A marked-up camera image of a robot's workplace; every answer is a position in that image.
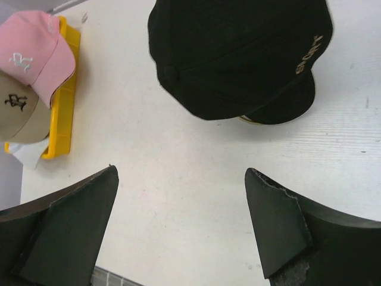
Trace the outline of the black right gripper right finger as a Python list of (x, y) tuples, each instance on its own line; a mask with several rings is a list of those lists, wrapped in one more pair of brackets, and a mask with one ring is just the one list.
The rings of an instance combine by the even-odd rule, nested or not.
[(245, 189), (271, 285), (380, 285), (380, 222), (326, 207), (254, 168)]

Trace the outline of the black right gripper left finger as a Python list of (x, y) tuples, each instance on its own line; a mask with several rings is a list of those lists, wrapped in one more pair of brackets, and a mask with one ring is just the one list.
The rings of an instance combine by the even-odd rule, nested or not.
[(118, 183), (108, 166), (1, 210), (1, 285), (90, 285)]

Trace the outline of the beige cap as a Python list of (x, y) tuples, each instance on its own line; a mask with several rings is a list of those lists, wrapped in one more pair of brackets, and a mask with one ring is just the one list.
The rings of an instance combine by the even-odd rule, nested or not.
[(1, 142), (33, 144), (50, 130), (51, 110), (35, 91), (1, 72)]

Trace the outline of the black cap gold logo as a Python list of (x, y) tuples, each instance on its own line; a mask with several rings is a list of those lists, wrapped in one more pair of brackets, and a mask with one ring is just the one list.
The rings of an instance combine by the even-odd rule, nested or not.
[(333, 23), (326, 1), (157, 1), (149, 52), (160, 85), (204, 120), (296, 119)]

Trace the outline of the pink cap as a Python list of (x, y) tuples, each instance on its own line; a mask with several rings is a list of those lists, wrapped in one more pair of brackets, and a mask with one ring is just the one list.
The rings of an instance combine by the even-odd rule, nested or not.
[(60, 28), (58, 17), (39, 10), (16, 12), (1, 24), (1, 70), (32, 87), (48, 108), (76, 69)]

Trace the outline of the white cap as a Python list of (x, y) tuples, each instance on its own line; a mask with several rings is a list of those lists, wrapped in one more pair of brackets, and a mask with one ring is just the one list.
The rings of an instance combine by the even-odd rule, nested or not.
[(8, 151), (24, 167), (34, 170), (45, 150), (49, 146), (49, 137), (32, 144), (9, 143)]

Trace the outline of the yellow plastic tray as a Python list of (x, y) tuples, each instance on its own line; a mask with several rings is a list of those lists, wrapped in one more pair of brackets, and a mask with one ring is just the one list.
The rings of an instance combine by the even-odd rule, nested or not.
[[(79, 62), (80, 37), (81, 34), (75, 28), (67, 24), (65, 17), (56, 16), (60, 19), (60, 33), (72, 50), (76, 69), (65, 83), (63, 83), (53, 94), (51, 106), (51, 120), (49, 130), (49, 146), (41, 158), (48, 160), (70, 152), (71, 130), (73, 125), (74, 98), (76, 93), (77, 64)], [(8, 151), (9, 143), (4, 142), (5, 151)]]

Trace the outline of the aluminium rail frame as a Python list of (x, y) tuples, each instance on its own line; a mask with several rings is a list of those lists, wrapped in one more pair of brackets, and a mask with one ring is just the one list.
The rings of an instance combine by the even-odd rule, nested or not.
[(91, 286), (142, 286), (137, 282), (95, 266), (90, 280)]

